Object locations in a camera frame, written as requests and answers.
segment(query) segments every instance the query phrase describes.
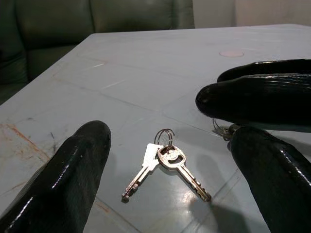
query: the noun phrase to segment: key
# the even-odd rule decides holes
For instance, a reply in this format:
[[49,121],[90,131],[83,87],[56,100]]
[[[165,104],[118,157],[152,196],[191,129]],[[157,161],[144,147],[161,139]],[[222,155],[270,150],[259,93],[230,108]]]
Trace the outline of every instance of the key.
[[203,201],[211,200],[211,195],[201,187],[201,184],[196,181],[195,177],[186,168],[186,156],[181,149],[172,146],[168,150],[167,146],[165,146],[157,151],[157,157],[159,162],[168,170],[177,170]]
[[142,169],[139,171],[137,176],[130,182],[130,184],[125,189],[125,193],[122,194],[122,202],[127,203],[147,177],[150,171],[153,171],[154,168],[159,164],[159,161],[156,159],[156,153],[159,149],[162,149],[162,145],[156,145],[149,143],[145,152],[144,162],[142,163]]

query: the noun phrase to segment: dark green sofa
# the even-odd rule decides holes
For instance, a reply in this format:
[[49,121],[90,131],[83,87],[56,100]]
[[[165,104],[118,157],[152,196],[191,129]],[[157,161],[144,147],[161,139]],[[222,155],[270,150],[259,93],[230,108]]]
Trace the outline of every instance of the dark green sofa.
[[193,27],[192,0],[0,0],[0,104],[92,33]]

